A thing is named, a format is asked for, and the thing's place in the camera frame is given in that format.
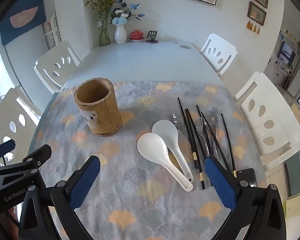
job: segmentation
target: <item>white vase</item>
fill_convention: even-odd
[[[127,32],[124,29],[124,25],[117,25],[117,30],[115,31],[114,39],[117,44],[123,44],[127,42]]]

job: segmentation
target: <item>screw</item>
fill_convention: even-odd
[[[63,187],[66,184],[66,182],[64,180],[61,180],[57,183],[58,187]]]
[[[276,186],[275,184],[270,184],[270,188],[271,188],[272,190],[277,190],[277,186]]]
[[[30,187],[29,187],[29,191],[33,191],[35,189],[35,185],[31,185]]]
[[[245,180],[242,180],[242,181],[240,181],[240,185],[241,185],[242,187],[247,187],[249,184],[248,184],[248,182],[246,182]]]

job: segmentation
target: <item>tablecloth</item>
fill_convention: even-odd
[[[223,113],[237,170],[252,167],[257,184],[266,177],[249,127],[231,94],[211,83],[128,82],[114,84],[122,123],[110,137],[98,137],[87,126],[74,102],[75,88],[62,90],[41,120],[34,149],[49,144],[51,158],[39,169],[47,187],[67,180],[91,155],[99,157],[101,171],[83,205],[75,212],[87,231],[98,240],[211,239],[230,210],[214,188],[202,190],[191,149],[179,133],[179,146],[194,176],[194,189],[186,192],[162,166],[138,152],[137,141],[151,132],[155,122],[179,113],[177,97],[195,118],[196,104],[210,115],[213,106]],[[221,118],[218,139],[231,165]],[[170,153],[172,162],[178,166]],[[51,213],[62,239],[66,234]]]

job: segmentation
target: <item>smartphone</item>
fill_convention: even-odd
[[[237,171],[237,180],[245,180],[251,187],[257,186],[256,173],[253,168]]]

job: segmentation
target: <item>television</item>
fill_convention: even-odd
[[[280,60],[282,60],[282,62],[284,62],[286,65],[291,67],[291,64],[292,64],[295,56],[296,56],[296,54],[291,49],[291,47],[286,42],[283,42],[280,52],[279,52],[279,55],[278,55],[278,58]]]

